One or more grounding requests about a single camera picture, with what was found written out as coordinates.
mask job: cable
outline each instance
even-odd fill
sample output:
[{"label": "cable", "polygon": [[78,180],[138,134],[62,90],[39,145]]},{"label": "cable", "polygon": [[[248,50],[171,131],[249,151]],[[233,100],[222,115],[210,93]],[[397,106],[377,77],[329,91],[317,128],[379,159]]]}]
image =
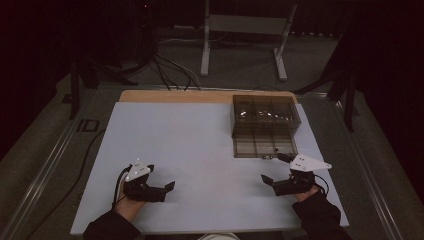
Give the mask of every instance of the cable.
[{"label": "cable", "polygon": [[205,234],[202,237],[200,237],[198,240],[213,240],[216,237],[220,237],[220,236],[224,236],[224,237],[229,237],[235,240],[240,240],[240,238],[238,238],[235,234],[233,233],[212,233],[212,234]]},{"label": "cable", "polygon": [[71,188],[68,190],[68,192],[65,194],[65,196],[62,197],[62,199],[56,204],[56,206],[53,207],[53,209],[34,227],[34,229],[27,235],[27,237],[25,238],[26,240],[30,239],[32,237],[32,235],[34,235],[34,233],[41,227],[41,225],[43,225],[43,223],[53,214],[54,211],[56,211],[56,209],[66,200],[66,198],[71,194],[71,192],[74,190],[74,188],[76,187],[76,185],[78,184],[79,180],[82,177],[82,173],[84,172],[84,167],[85,164],[87,163],[87,159],[88,159],[88,153],[90,152],[91,146],[93,145],[94,141],[104,132],[106,131],[106,129],[103,129],[102,131],[100,131],[99,133],[97,133],[96,136],[94,136],[93,140],[91,140],[90,144],[88,145],[87,151],[85,152],[85,156],[78,174],[77,179],[75,180],[74,184],[71,186]]},{"label": "cable", "polygon": [[314,176],[315,176],[315,177],[320,178],[322,181],[324,181],[325,185],[327,185],[327,192],[325,192],[325,190],[324,190],[324,188],[323,188],[323,187],[321,187],[321,186],[320,186],[320,185],[318,185],[318,184],[315,184],[315,186],[319,187],[319,188],[321,189],[321,191],[323,191],[323,194],[327,197],[328,193],[330,192],[330,187],[328,186],[327,181],[325,181],[325,179],[324,179],[324,178],[322,178],[322,177],[320,177],[320,176],[318,176],[318,175],[315,175],[315,174],[314,174]]},{"label": "cable", "polygon": [[[190,82],[193,82],[196,85],[197,89],[199,91],[202,91],[202,87],[200,86],[199,78],[197,77],[197,75],[192,70],[190,70],[189,68],[184,67],[183,65],[180,65],[180,64],[178,64],[176,62],[173,62],[171,60],[168,60],[168,59],[164,58],[163,56],[161,56],[159,54],[156,54],[156,56],[158,56],[159,58],[161,58],[162,60],[164,60],[166,62],[169,62],[169,63],[175,65],[177,68],[179,68],[178,71],[180,71],[181,73],[185,74],[188,77],[189,83],[187,84],[187,86],[185,87],[184,90],[187,90],[187,88],[190,86]],[[194,79],[185,71],[185,69],[187,69],[188,71],[190,71],[196,77],[196,81],[194,81]]]}]

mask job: sleeve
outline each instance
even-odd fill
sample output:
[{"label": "sleeve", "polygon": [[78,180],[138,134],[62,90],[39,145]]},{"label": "sleeve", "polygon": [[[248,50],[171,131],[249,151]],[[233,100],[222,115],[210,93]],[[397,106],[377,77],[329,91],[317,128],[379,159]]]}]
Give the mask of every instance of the sleeve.
[{"label": "sleeve", "polygon": [[321,192],[293,204],[293,209],[311,240],[352,239],[340,226],[340,210]]},{"label": "sleeve", "polygon": [[139,235],[136,227],[113,210],[91,222],[83,233],[84,240],[134,240]]}]

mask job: black cable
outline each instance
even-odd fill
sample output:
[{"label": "black cable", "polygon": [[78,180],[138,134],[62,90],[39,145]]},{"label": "black cable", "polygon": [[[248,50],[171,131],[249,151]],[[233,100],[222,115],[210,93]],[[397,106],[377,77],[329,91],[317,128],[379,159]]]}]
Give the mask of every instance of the black cable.
[{"label": "black cable", "polygon": [[79,180],[82,177],[82,173],[84,172],[84,167],[85,164],[87,163],[87,158],[88,158],[88,154],[90,152],[91,146],[93,145],[94,141],[102,134],[106,131],[106,129],[103,129],[102,131],[100,131],[99,133],[97,133],[96,136],[94,136],[93,140],[91,140],[90,144],[88,145],[88,148],[85,152],[85,156],[84,156],[84,160],[82,162],[79,174],[77,179],[75,180],[74,184],[72,185],[72,187],[68,190],[68,192],[65,194],[65,196],[62,197],[62,199],[56,204],[56,206],[54,206],[54,208],[35,226],[35,228],[28,234],[28,236],[25,238],[26,240],[30,239],[32,237],[32,235],[34,235],[34,233],[40,228],[41,225],[43,225],[43,223],[53,214],[54,211],[56,211],[56,209],[60,206],[60,204],[62,204],[66,198],[71,194],[71,192],[74,190],[74,188],[76,187],[76,185],[78,184]]},{"label": "black cable", "polygon": [[164,63],[160,63],[159,62],[159,64],[161,64],[162,66],[164,66],[164,67],[167,67],[167,68],[170,68],[170,69],[172,69],[172,70],[174,70],[174,71],[177,71],[177,72],[180,72],[180,73],[183,73],[183,74],[185,74],[186,76],[187,76],[187,78],[188,78],[188,82],[187,82],[187,84],[186,84],[186,87],[184,88],[184,91],[186,91],[187,90],[187,88],[188,87],[190,87],[190,84],[191,84],[191,82],[194,82],[195,83],[195,85],[197,86],[197,84],[196,84],[196,82],[194,81],[194,79],[183,69],[183,68],[181,68],[179,65],[177,65],[177,64],[175,64],[175,63],[173,63],[172,61],[170,61],[170,60],[167,60],[166,58],[163,58],[162,56],[159,56],[158,55],[158,57],[159,58],[161,58],[161,59],[163,59],[163,60],[165,60],[165,61],[167,61],[167,62],[170,62],[170,63],[172,63],[173,65],[175,65],[175,66],[177,66],[177,67],[179,67],[179,69],[177,69],[177,68],[174,68],[174,67],[172,67],[172,66],[169,66],[169,65],[166,65],[166,64],[164,64]]},{"label": "black cable", "polygon": [[153,59],[153,62],[156,64],[156,67],[157,67],[157,71],[155,71],[155,72],[159,75],[160,79],[162,80],[163,84],[165,84],[165,86],[168,88],[168,90],[171,90],[171,88],[169,87],[169,84],[166,82],[167,79],[162,74],[162,69],[159,66],[159,63],[155,59]]},{"label": "black cable", "polygon": [[116,198],[118,197],[118,189],[119,189],[119,185],[121,184],[122,176],[126,172],[129,172],[131,170],[131,167],[132,167],[132,165],[130,164],[130,166],[128,166],[127,168],[124,168],[122,170],[122,172],[119,174],[118,180],[116,181],[115,194],[113,195],[112,210],[115,208],[115,205],[123,199],[123,198],[121,198],[118,201],[116,201]]},{"label": "black cable", "polygon": [[321,186],[320,186],[320,185],[318,185],[318,184],[315,184],[315,186],[319,187],[319,188],[323,191],[323,194],[324,194],[325,196],[327,196],[327,195],[328,195],[328,193],[330,192],[330,187],[328,186],[327,181],[325,181],[325,180],[324,180],[324,178],[322,178],[322,177],[320,177],[320,176],[318,176],[318,175],[315,175],[315,174],[314,174],[314,176],[315,176],[315,177],[320,178],[322,181],[324,181],[325,185],[327,185],[327,192],[325,192],[325,190],[324,190],[324,188],[323,188],[323,187],[321,187]]},{"label": "black cable", "polygon": [[173,65],[175,65],[177,68],[179,68],[180,69],[180,71],[182,72],[182,73],[184,73],[188,78],[189,78],[189,80],[190,81],[192,81],[193,83],[194,83],[194,85],[196,85],[196,87],[197,87],[197,89],[200,91],[201,89],[200,89],[200,86],[199,86],[199,84],[196,82],[196,81],[194,81],[194,79],[191,77],[191,75],[184,69],[184,68],[182,68],[180,65],[178,65],[178,64],[175,64],[174,62],[172,62],[171,60],[168,60],[168,59],[166,59],[166,58],[164,58],[164,57],[162,57],[161,55],[159,55],[159,54],[156,54],[156,56],[157,57],[159,57],[159,58],[161,58],[161,59],[163,59],[164,61],[167,61],[167,62],[169,62],[169,63],[171,63],[171,64],[173,64]]}]

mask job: metal frame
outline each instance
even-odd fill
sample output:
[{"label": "metal frame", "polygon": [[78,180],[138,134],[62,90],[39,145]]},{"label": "metal frame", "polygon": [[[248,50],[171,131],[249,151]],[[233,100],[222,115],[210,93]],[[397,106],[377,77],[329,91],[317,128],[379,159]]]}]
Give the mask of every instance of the metal frame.
[{"label": "metal frame", "polygon": [[274,48],[275,63],[278,70],[278,76],[281,80],[287,80],[287,73],[284,67],[282,53],[286,45],[293,17],[296,12],[297,4],[293,3],[287,18],[265,18],[265,17],[246,17],[246,16],[228,16],[216,15],[209,12],[209,0],[205,2],[205,36],[203,45],[202,64],[200,67],[200,75],[207,76],[209,74],[209,32],[247,32],[260,34],[281,34],[281,44],[278,48]]}]

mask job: dark background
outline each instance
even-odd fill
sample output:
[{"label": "dark background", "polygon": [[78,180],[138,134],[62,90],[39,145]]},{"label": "dark background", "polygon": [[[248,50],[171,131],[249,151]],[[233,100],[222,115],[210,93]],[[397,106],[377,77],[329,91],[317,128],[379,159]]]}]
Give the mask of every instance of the dark background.
[{"label": "dark background", "polygon": [[[279,9],[287,4],[269,0],[258,8],[254,0],[240,5],[237,1],[211,2],[211,12],[269,17],[280,16]],[[0,9],[3,158],[55,95],[55,84],[69,73],[76,51],[102,64],[119,66],[125,56],[117,43],[126,26],[134,27],[128,19],[137,16],[139,24],[150,24],[151,29],[199,28],[204,2],[7,0],[1,1]],[[423,4],[413,1],[301,1],[291,29],[298,37],[312,33],[339,38],[343,34],[328,66],[333,70],[358,67],[357,89],[365,94],[421,199],[423,12]],[[143,36],[144,43],[155,38]],[[150,48],[137,56],[148,57]]]}]

